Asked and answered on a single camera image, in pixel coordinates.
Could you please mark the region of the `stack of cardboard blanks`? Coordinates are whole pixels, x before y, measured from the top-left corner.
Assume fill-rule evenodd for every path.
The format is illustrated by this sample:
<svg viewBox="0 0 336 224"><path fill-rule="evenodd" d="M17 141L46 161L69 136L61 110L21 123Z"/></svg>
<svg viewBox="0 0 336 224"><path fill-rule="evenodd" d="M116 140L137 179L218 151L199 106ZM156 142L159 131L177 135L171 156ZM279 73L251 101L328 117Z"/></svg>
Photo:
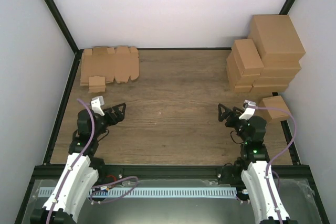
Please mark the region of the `stack of cardboard blanks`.
<svg viewBox="0 0 336 224"><path fill-rule="evenodd" d="M107 83L127 83L139 77L139 51L135 46L86 48L81 57L80 85L89 86L89 77L103 76Z"/></svg>

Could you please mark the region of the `cardboard box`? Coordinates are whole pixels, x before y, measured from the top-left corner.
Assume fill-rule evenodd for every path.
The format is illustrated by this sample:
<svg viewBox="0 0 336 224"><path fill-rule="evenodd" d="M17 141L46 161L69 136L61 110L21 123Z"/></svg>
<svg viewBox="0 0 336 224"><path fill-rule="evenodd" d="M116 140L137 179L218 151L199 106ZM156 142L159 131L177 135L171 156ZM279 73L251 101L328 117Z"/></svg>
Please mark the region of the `cardboard box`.
<svg viewBox="0 0 336 224"><path fill-rule="evenodd" d="M89 93L105 92L106 79L103 76L89 77Z"/></svg>

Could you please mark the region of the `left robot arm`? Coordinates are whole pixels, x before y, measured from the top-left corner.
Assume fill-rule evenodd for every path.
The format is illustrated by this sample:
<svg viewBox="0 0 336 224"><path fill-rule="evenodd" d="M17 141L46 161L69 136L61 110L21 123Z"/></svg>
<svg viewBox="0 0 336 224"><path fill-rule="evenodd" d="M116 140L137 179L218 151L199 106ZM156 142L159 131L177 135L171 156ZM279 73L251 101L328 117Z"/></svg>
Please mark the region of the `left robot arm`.
<svg viewBox="0 0 336 224"><path fill-rule="evenodd" d="M30 223L77 223L90 189L106 180L104 160L95 157L99 136L124 120L126 104L106 109L101 105L95 99L78 113L65 168L42 208L31 213Z"/></svg>

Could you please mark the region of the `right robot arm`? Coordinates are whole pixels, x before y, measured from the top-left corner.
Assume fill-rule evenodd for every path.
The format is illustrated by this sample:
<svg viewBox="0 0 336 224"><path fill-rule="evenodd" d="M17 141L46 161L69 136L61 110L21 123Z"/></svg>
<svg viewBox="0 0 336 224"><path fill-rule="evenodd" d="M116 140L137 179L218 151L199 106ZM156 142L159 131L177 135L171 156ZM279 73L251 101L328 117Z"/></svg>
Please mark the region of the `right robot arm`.
<svg viewBox="0 0 336 224"><path fill-rule="evenodd" d="M248 100L242 109L218 105L218 120L225 122L242 140L232 175L235 181L245 185L255 223L297 223L285 209L274 182L272 160L264 144L267 122L255 115L258 108Z"/></svg>

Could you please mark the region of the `large bottom folded box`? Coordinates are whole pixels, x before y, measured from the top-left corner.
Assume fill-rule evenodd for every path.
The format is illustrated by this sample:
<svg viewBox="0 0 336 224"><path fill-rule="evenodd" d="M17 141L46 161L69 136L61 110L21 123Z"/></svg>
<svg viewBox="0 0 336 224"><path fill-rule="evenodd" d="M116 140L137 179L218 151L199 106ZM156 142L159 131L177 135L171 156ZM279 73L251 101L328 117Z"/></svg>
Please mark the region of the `large bottom folded box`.
<svg viewBox="0 0 336 224"><path fill-rule="evenodd" d="M250 93L273 93L273 92L284 92L287 89L288 85L255 85L252 86Z"/></svg>

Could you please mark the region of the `large folded box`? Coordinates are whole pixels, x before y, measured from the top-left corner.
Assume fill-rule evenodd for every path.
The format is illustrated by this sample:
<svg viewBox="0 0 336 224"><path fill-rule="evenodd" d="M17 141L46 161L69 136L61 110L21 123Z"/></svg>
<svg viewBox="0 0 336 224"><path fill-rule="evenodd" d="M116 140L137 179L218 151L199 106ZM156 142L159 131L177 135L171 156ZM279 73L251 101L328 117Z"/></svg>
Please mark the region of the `large folded box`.
<svg viewBox="0 0 336 224"><path fill-rule="evenodd" d="M262 61L299 61L306 53L288 15L255 15L249 37Z"/></svg>
<svg viewBox="0 0 336 224"><path fill-rule="evenodd" d="M273 93L273 92L284 92L287 89L288 85L255 85L252 86L250 93Z"/></svg>
<svg viewBox="0 0 336 224"><path fill-rule="evenodd" d="M294 77L301 70L298 61L266 61L261 77Z"/></svg>
<svg viewBox="0 0 336 224"><path fill-rule="evenodd" d="M288 85L294 77L259 77L255 82L255 86L283 86Z"/></svg>

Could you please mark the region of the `medium bottom folded box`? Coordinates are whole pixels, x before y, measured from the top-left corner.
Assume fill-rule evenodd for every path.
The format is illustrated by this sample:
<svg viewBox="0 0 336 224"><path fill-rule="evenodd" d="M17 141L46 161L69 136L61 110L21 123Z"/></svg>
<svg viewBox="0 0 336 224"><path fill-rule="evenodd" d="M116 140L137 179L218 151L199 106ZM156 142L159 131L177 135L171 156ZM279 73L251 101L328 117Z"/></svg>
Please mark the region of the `medium bottom folded box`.
<svg viewBox="0 0 336 224"><path fill-rule="evenodd" d="M231 73L228 73L228 81L230 89L235 93L250 92L252 89L252 84L239 84L238 79Z"/></svg>

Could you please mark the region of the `medium folded box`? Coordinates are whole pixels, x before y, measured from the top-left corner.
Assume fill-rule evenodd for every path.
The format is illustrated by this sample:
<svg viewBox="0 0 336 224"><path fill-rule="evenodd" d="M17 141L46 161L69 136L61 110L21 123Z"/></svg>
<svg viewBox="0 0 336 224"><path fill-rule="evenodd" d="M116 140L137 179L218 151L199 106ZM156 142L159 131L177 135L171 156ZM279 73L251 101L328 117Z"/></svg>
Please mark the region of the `medium folded box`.
<svg viewBox="0 0 336 224"><path fill-rule="evenodd" d="M252 89L252 84L239 84L238 79L231 73L228 73L228 81L230 89L235 93L250 92Z"/></svg>
<svg viewBox="0 0 336 224"><path fill-rule="evenodd" d="M227 72L229 80L234 86L247 86L252 85L258 78L259 74L252 74L247 76L242 76L239 72L237 62L232 53L226 59L227 62Z"/></svg>
<svg viewBox="0 0 336 224"><path fill-rule="evenodd" d="M264 64L252 39L235 40L232 52L242 76L261 74Z"/></svg>

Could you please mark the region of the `medium lower folded box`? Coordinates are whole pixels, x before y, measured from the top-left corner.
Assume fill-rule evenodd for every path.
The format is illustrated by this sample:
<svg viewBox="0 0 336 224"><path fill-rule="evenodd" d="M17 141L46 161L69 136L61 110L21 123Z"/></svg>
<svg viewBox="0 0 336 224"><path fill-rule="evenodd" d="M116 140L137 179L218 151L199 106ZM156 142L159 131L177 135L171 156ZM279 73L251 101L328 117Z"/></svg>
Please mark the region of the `medium lower folded box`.
<svg viewBox="0 0 336 224"><path fill-rule="evenodd" d="M252 74L247 76L242 76L239 72L237 62L232 53L226 59L227 62L227 72L229 80L234 86L247 86L252 85L258 78L259 74Z"/></svg>

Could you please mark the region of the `small folded box right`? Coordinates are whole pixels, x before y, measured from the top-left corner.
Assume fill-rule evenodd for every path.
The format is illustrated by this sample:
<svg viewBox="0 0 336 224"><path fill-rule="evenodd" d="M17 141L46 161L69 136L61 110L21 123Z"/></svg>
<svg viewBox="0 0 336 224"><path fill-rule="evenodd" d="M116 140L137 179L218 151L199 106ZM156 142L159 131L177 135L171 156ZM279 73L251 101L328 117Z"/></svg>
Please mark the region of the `small folded box right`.
<svg viewBox="0 0 336 224"><path fill-rule="evenodd" d="M290 118L290 111L280 95L263 98L258 107L264 108L259 110L259 112L268 124L285 121Z"/></svg>

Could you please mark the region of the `medium top folded box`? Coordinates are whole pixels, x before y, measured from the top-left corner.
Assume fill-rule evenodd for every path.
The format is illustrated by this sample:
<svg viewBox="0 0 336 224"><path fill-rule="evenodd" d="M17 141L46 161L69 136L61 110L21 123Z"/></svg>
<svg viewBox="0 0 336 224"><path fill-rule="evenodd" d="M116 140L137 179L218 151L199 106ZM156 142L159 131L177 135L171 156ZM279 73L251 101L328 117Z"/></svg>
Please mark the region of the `medium top folded box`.
<svg viewBox="0 0 336 224"><path fill-rule="evenodd" d="M232 52L242 76L261 74L264 64L252 39L235 40Z"/></svg>

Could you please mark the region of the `large top folded box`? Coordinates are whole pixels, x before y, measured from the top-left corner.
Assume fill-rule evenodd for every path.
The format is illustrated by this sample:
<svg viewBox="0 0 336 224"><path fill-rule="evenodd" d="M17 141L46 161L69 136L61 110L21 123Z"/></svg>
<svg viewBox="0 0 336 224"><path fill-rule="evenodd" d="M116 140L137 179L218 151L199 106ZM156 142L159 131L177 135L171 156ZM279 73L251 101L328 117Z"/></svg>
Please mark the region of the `large top folded box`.
<svg viewBox="0 0 336 224"><path fill-rule="evenodd" d="M299 61L306 53L288 15L255 15L249 37L262 61Z"/></svg>

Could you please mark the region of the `black aluminium frame rail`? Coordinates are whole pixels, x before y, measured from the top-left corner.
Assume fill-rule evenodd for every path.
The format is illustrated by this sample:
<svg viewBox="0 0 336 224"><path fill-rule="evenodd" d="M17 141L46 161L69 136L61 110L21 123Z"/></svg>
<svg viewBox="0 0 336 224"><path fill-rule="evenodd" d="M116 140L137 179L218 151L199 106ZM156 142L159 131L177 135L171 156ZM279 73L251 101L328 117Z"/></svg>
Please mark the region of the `black aluminium frame rail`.
<svg viewBox="0 0 336 224"><path fill-rule="evenodd" d="M64 165L49 164L35 166L32 178L57 179L62 174ZM218 175L229 177L236 168L222 166L174 166L174 165L106 165L104 174L124 178L137 176L139 179L217 179ZM308 165L275 165L272 167L280 178L310 178Z"/></svg>

